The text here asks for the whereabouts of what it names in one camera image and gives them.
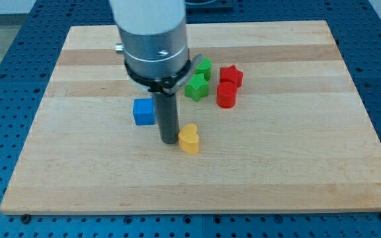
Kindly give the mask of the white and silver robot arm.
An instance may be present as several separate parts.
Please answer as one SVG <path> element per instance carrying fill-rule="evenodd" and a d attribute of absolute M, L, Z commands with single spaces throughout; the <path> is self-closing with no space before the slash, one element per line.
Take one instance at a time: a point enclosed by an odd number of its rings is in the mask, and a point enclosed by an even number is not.
<path fill-rule="evenodd" d="M 191 70 L 184 0 L 110 0 L 129 77 L 171 95 Z"/>

